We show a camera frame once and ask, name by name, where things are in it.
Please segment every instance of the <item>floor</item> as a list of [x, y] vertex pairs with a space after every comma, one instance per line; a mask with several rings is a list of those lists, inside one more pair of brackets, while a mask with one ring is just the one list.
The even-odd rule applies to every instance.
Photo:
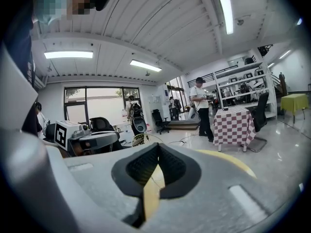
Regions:
[[[268, 141], [258, 153], [249, 150], [243, 152], [238, 146], [223, 146], [222, 152], [248, 165], [257, 178], [285, 202], [299, 189], [310, 169], [311, 109], [305, 110], [305, 118], [304, 120], [300, 111], [297, 112], [295, 124], [290, 113], [287, 113], [285, 118], [278, 116], [277, 119], [269, 119], [267, 125], [257, 133], [258, 137]], [[192, 132], [170, 131], [154, 135], [167, 144], [194, 150], [218, 151], [218, 147], [210, 143], [207, 137], [198, 135], [198, 129]]]

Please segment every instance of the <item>face mask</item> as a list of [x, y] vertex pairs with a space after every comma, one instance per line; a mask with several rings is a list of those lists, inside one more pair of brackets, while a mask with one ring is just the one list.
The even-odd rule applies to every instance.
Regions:
[[68, 0], [36, 0], [34, 15], [39, 22], [50, 24], [54, 19], [67, 14]]

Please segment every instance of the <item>backpack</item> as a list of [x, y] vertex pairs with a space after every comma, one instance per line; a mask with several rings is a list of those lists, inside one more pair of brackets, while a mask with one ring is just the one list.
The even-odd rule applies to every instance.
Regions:
[[141, 107], [137, 103], [131, 104], [130, 117], [131, 117], [131, 122], [136, 117], [142, 117], [142, 115], [141, 115]]
[[178, 100], [177, 100], [177, 99], [174, 99], [174, 106], [175, 106], [176, 108], [178, 108]]

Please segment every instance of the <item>black office chair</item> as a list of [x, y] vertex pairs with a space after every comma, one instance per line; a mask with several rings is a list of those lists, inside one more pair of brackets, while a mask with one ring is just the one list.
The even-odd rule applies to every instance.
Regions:
[[[92, 132], [99, 132], [99, 131], [115, 131], [112, 125], [109, 123], [109, 121], [104, 117], [94, 117], [90, 119], [91, 124], [91, 131]], [[118, 141], [114, 142], [112, 144], [112, 150], [111, 151], [118, 151], [127, 149], [130, 147], [122, 146], [121, 143]], [[101, 148], [100, 150], [96, 150], [97, 153], [106, 153], [110, 151], [110, 146], [105, 146]]]
[[[265, 108], [267, 105], [268, 97], [269, 97], [269, 92], [261, 94], [259, 97], [257, 108], [251, 112], [256, 132], [259, 132], [261, 130], [261, 128], [267, 124], [267, 118], [265, 115]], [[267, 140], [260, 138], [260, 137], [257, 137], [257, 136], [255, 136], [254, 139], [257, 139], [259, 141], [263, 141], [264, 144], [257, 150], [249, 147], [250, 145], [247, 148], [253, 152], [258, 153], [267, 144]]]
[[44, 141], [54, 143], [55, 123], [49, 124], [45, 129]]
[[162, 117], [161, 117], [161, 114], [160, 114], [160, 112], [159, 112], [158, 109], [153, 110], [153, 112], [152, 112], [152, 117], [153, 117], [153, 119], [155, 120], [155, 125], [159, 128], [159, 129], [156, 131], [157, 133], [158, 133], [159, 131], [160, 131], [160, 134], [161, 134], [163, 131], [167, 131], [167, 133], [170, 132], [170, 129], [167, 128], [167, 125], [168, 125], [170, 122], [167, 122], [167, 121], [166, 121], [166, 119], [167, 119], [168, 117], [164, 118], [164, 119], [165, 119], [165, 122], [163, 122]]

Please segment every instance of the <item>yellow table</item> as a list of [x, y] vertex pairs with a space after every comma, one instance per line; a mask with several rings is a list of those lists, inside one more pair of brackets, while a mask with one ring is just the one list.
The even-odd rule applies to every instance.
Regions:
[[303, 119], [305, 119], [305, 112], [303, 111], [303, 109], [308, 107], [309, 103], [306, 94], [290, 94], [281, 98], [281, 110], [284, 110], [284, 116], [286, 111], [290, 111], [294, 116], [294, 123], [296, 111], [302, 110]]

